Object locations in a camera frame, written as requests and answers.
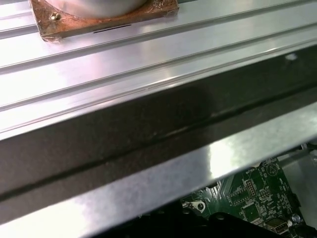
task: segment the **cylindrical metal component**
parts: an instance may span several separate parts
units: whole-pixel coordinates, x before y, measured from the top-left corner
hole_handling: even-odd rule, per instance
[[[298,214],[293,214],[292,215],[292,221],[295,223],[301,223],[302,218]]]
[[[87,18],[116,17],[127,14],[147,0],[46,0],[57,9]]]

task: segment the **metal frame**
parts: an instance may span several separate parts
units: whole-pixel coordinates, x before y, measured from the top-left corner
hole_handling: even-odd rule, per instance
[[[314,1],[199,0],[183,3],[177,18],[56,44],[33,33],[27,7],[0,5],[6,55],[0,139],[314,45],[317,38]]]
[[[0,236],[81,238],[108,230],[228,174],[313,139],[317,131],[316,118],[317,103],[314,103],[1,225]]]
[[[316,12],[315,1],[199,0],[177,18],[49,44],[27,2],[0,5],[0,139],[315,45]],[[316,118],[315,103],[1,225],[0,236],[107,230],[312,139]]]

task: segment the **printed circuit board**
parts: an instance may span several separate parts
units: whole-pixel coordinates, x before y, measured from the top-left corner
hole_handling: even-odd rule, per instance
[[[277,159],[218,181],[181,201],[184,209],[205,218],[225,212],[290,238],[298,237],[293,228],[304,222],[297,196]]]

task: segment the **copper plate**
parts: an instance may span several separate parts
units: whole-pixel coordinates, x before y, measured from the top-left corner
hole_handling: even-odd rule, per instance
[[[176,15],[179,9],[177,0],[149,0],[139,9],[124,16],[91,19],[62,12],[44,0],[29,1],[40,35],[45,41],[56,41],[64,37],[129,25],[167,15]]]

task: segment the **screw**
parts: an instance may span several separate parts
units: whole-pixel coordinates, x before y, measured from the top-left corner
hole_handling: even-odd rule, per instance
[[[61,19],[61,15],[57,12],[53,12],[50,16],[50,19],[53,21],[58,21]]]
[[[197,207],[198,207],[198,209],[199,209],[199,210],[203,210],[204,205],[203,205],[202,203],[200,203],[200,204],[198,204],[198,206],[197,206]]]
[[[301,223],[302,218],[299,215],[297,215],[297,214],[293,214],[292,215],[292,221],[295,222],[295,223]]]

